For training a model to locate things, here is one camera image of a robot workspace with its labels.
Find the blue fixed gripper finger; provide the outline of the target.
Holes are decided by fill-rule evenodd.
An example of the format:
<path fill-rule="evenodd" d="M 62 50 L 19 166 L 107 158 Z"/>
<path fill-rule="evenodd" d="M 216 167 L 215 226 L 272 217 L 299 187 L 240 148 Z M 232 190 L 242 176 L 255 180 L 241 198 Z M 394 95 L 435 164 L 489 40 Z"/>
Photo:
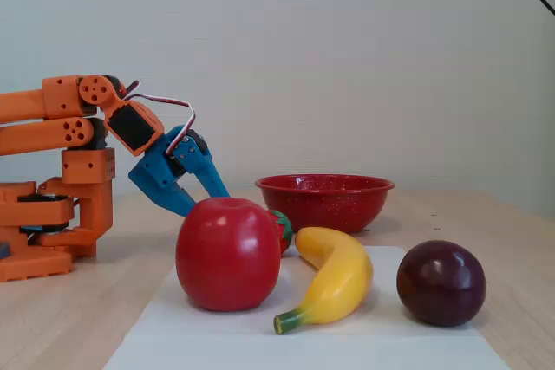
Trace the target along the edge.
<path fill-rule="evenodd" d="M 196 201 L 179 185 L 156 188 L 153 192 L 153 202 L 182 217 L 187 217 L 196 205 Z"/>

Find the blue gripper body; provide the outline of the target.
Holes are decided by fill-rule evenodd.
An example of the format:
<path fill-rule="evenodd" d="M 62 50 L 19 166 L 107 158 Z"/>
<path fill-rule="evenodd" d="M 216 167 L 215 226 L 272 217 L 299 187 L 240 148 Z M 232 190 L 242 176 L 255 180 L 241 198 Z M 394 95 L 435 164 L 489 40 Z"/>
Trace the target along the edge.
<path fill-rule="evenodd" d="M 166 150 L 180 132 L 182 126 L 163 133 L 145 152 L 130 171 L 128 177 L 153 202 L 153 192 L 158 187 L 177 185 L 170 169 L 170 155 Z"/>

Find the blue hinged gripper finger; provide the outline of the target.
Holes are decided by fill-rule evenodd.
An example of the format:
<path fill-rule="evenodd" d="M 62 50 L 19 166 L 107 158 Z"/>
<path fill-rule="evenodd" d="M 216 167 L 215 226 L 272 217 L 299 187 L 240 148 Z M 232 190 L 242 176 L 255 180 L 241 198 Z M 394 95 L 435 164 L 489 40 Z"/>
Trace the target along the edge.
<path fill-rule="evenodd" d="M 170 152 L 170 169 L 175 178 L 185 173 L 194 175 L 211 198 L 226 198 L 230 194 L 212 162 L 212 155 L 204 138 L 195 131 L 188 131 Z"/>

